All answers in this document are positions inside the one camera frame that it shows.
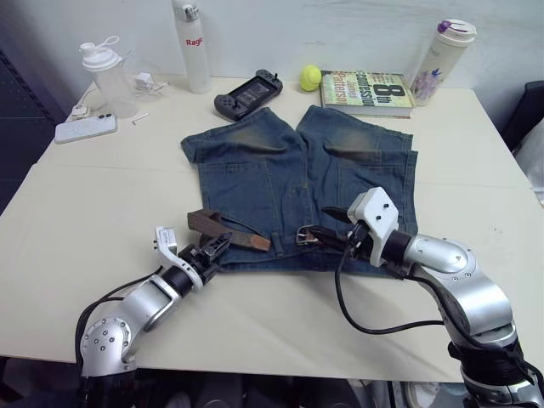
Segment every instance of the book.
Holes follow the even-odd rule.
[[[415,107],[401,74],[322,71],[321,106],[350,115],[410,117]]]

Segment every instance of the yellow tennis ball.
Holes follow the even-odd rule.
[[[304,91],[315,91],[321,83],[320,69],[315,65],[306,65],[300,73],[299,81]]]

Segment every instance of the book cover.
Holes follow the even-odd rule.
[[[321,74],[321,102],[324,107],[360,107],[360,113],[367,111],[372,114],[375,110],[367,110],[366,107],[404,108],[404,113],[407,108],[409,113],[415,106],[410,89],[400,74],[363,71],[322,71]],[[387,115],[383,109],[379,112]]]

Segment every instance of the bottle cap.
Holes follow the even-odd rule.
[[[182,10],[184,11],[183,16],[184,16],[184,21],[185,22],[198,20],[199,11],[198,11],[198,8],[195,5],[185,4],[182,7]]]
[[[437,26],[439,40],[454,47],[468,47],[476,34],[476,27],[462,20],[442,20]]]
[[[94,45],[92,42],[84,42],[80,45],[79,51],[82,53],[82,64],[85,69],[91,72],[105,71],[121,62],[122,58],[118,53],[111,48],[104,47],[118,41],[118,36],[111,36],[99,45]]]

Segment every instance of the table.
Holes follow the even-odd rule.
[[[115,134],[51,144],[0,217],[0,354],[73,361],[81,310],[157,266],[154,225],[173,226],[181,247],[196,240],[186,213],[201,207],[198,178],[179,141],[226,124],[213,96],[242,80],[214,78],[211,93],[193,95],[183,79],[166,79],[162,97],[140,100],[139,115],[150,114],[136,125],[121,119]],[[269,106],[296,126],[319,95],[284,85]],[[475,251],[512,303],[527,360],[542,368],[544,218],[473,91],[441,89],[410,120],[365,120],[414,134],[419,230]],[[413,282],[345,280],[348,307],[367,326],[439,316]],[[189,295],[142,339],[138,360],[165,369],[461,381],[448,342],[439,326],[385,337],[355,331],[337,306],[332,274],[254,272],[219,275]]]

